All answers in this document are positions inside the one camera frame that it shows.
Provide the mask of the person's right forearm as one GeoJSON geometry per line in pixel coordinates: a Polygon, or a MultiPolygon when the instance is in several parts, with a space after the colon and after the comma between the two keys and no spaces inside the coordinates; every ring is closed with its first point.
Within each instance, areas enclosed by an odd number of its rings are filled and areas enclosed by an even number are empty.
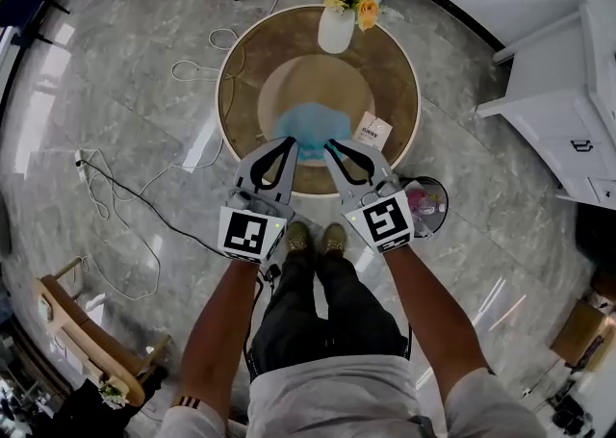
{"type": "Polygon", "coordinates": [[[418,344],[431,366],[441,400],[467,374],[488,366],[466,313],[410,246],[384,254],[418,344]]]}

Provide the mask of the person's dark trousers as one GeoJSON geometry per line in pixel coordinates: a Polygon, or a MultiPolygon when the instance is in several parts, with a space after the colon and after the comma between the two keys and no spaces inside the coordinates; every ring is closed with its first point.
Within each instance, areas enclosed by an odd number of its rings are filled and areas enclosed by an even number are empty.
{"type": "Polygon", "coordinates": [[[341,254],[291,252],[252,339],[252,378],[330,357],[406,355],[394,317],[341,254]]]}

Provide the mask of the person's left olive shoe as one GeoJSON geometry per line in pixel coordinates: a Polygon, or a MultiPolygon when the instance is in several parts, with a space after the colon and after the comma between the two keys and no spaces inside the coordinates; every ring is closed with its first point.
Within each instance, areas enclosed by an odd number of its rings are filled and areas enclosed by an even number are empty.
{"type": "Polygon", "coordinates": [[[301,221],[292,222],[286,233],[286,248],[289,254],[306,253],[313,248],[308,226],[301,221]]]}

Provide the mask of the brown cardboard box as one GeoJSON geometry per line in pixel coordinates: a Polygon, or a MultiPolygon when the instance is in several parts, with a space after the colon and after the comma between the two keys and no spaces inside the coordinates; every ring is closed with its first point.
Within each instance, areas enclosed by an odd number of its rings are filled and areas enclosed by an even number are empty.
{"type": "Polygon", "coordinates": [[[551,350],[570,367],[576,366],[607,327],[607,315],[578,300],[551,344],[551,350]]]}

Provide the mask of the white vase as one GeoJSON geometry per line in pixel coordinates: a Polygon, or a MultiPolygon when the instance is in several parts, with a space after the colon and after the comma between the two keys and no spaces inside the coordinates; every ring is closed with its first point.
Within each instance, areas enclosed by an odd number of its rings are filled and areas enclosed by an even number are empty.
{"type": "Polygon", "coordinates": [[[338,55],[347,50],[355,28],[356,13],[352,9],[338,12],[324,8],[318,31],[318,45],[329,54],[338,55]]]}

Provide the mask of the round glass coffee table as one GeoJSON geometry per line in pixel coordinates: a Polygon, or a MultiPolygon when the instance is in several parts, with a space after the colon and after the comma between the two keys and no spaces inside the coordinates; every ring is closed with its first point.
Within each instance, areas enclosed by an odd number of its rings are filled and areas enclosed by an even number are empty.
{"type": "MultiPolygon", "coordinates": [[[[341,54],[318,45],[323,8],[298,6],[272,14],[235,42],[217,82],[218,123],[237,160],[274,140],[276,120],[315,102],[344,112],[352,138],[364,112],[392,126],[382,153],[391,167],[404,157],[419,127],[420,88],[403,48],[383,27],[356,29],[341,54]]],[[[332,197],[325,161],[297,162],[293,193],[332,197]]]]}

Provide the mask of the person's olive shoe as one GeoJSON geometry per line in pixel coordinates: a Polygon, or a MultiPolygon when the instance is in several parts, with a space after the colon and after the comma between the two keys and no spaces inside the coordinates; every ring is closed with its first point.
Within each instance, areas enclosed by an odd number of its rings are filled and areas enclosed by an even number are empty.
{"type": "Polygon", "coordinates": [[[308,226],[301,221],[292,222],[286,233],[286,248],[289,254],[306,253],[313,248],[308,226]]]}
{"type": "Polygon", "coordinates": [[[340,223],[329,224],[323,232],[321,249],[324,254],[343,255],[347,248],[347,232],[340,223]]]}

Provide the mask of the black round waste bin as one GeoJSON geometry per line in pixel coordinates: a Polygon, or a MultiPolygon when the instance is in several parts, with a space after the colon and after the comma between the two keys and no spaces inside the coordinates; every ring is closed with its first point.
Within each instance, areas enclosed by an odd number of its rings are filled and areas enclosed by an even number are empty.
{"type": "Polygon", "coordinates": [[[414,238],[428,239],[444,224],[449,195],[442,183],[429,176],[401,177],[414,224],[414,238]]]}

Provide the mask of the wooden chair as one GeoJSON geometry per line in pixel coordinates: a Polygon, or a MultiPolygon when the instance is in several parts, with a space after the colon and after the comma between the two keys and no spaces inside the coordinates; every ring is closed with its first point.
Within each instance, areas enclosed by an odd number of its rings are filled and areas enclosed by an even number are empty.
{"type": "Polygon", "coordinates": [[[85,377],[103,393],[111,406],[134,407],[145,404],[143,385],[155,370],[155,358],[170,341],[165,335],[145,356],[138,356],[97,324],[60,284],[67,273],[82,266],[74,258],[53,275],[33,281],[34,302],[48,334],[60,348],[81,365],[85,377]]]}

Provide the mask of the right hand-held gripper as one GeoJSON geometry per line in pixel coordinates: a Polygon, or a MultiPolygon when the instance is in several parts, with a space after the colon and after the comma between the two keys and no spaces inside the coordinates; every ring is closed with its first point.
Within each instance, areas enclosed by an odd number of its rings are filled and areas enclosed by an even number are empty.
{"type": "Polygon", "coordinates": [[[372,250],[384,254],[412,242],[415,226],[406,193],[379,150],[330,139],[323,156],[343,199],[343,217],[372,250]]]}

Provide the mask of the white printed packet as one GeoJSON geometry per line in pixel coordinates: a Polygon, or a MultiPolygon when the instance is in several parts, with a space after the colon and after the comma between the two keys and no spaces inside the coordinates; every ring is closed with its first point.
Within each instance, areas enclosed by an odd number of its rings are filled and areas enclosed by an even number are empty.
{"type": "Polygon", "coordinates": [[[385,120],[364,112],[353,139],[381,151],[392,131],[392,126],[385,120]]]}

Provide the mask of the person's left forearm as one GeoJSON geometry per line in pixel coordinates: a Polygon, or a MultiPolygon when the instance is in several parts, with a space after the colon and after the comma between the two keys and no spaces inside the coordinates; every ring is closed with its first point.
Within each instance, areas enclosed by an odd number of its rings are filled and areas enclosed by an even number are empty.
{"type": "Polygon", "coordinates": [[[184,349],[177,395],[228,418],[233,381],[252,318],[259,268],[234,260],[201,311],[184,349]]]}

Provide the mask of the person's grey shirt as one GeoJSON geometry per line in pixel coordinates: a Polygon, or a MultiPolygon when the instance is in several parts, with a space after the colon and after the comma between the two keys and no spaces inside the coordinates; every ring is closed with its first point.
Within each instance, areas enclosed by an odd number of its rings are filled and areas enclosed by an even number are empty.
{"type": "MultiPolygon", "coordinates": [[[[449,438],[545,438],[545,429],[486,369],[463,376],[444,404],[449,438]]],[[[259,375],[245,438],[433,438],[410,363],[331,357],[259,375]]]]}

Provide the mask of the blue cloth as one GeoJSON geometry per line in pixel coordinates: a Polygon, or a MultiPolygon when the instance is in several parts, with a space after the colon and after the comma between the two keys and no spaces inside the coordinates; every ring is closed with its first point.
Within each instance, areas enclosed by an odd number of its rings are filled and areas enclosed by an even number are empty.
{"type": "Polygon", "coordinates": [[[298,145],[298,161],[306,164],[323,162],[323,148],[328,141],[348,140],[352,132],[346,113],[308,102],[295,105],[282,114],[274,124],[273,136],[294,138],[298,145]]]}

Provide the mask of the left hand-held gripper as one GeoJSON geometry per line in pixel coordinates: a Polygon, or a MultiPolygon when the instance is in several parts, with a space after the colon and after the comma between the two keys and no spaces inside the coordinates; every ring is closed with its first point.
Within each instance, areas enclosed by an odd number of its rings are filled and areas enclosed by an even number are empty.
{"type": "Polygon", "coordinates": [[[295,166],[295,138],[279,138],[253,150],[239,163],[230,198],[220,207],[218,249],[227,258],[267,262],[295,215],[289,205],[295,166]]]}

